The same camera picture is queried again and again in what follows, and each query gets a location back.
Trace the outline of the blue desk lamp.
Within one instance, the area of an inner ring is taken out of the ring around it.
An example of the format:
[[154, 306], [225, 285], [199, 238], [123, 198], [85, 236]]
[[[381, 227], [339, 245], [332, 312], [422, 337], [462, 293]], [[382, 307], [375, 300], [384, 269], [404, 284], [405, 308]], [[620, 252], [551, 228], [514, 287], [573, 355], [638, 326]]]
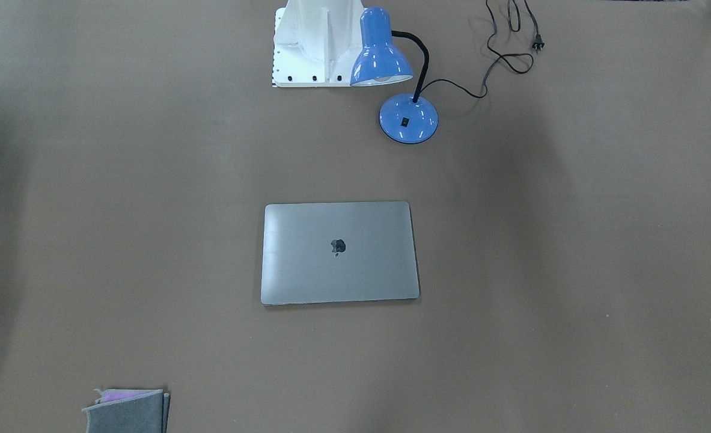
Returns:
[[359, 19], [361, 51], [353, 61], [350, 86], [380, 86], [406, 82], [415, 77], [410, 62], [397, 49], [394, 39], [412, 41], [423, 55], [415, 90], [391, 96], [378, 111], [382, 132], [404, 145], [421, 144], [438, 129], [438, 110], [421, 95], [429, 71], [430, 53], [424, 42], [411, 32], [392, 28], [391, 17], [382, 7], [366, 8]]

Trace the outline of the grey laptop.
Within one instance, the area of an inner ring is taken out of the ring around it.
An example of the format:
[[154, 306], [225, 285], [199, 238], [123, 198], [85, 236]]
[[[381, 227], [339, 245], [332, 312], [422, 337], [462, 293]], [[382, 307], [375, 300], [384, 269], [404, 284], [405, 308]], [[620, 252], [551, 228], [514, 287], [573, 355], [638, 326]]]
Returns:
[[264, 306], [418, 299], [407, 201], [268, 204]]

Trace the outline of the white pedestal column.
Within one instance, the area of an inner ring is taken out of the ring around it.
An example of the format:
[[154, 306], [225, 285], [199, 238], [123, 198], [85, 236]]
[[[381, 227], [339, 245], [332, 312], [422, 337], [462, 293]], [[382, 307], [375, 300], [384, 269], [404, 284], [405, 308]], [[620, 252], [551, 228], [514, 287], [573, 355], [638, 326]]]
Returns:
[[276, 9], [271, 84], [350, 87], [364, 10], [361, 1], [289, 1]]

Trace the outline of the grey folded cloth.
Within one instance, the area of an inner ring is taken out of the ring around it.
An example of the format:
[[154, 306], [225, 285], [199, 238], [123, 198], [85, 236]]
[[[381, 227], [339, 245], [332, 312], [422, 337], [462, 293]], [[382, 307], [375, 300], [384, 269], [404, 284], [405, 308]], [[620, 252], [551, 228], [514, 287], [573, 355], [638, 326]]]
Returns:
[[99, 398], [84, 408], [86, 432], [165, 432], [170, 395], [162, 389], [96, 389]]

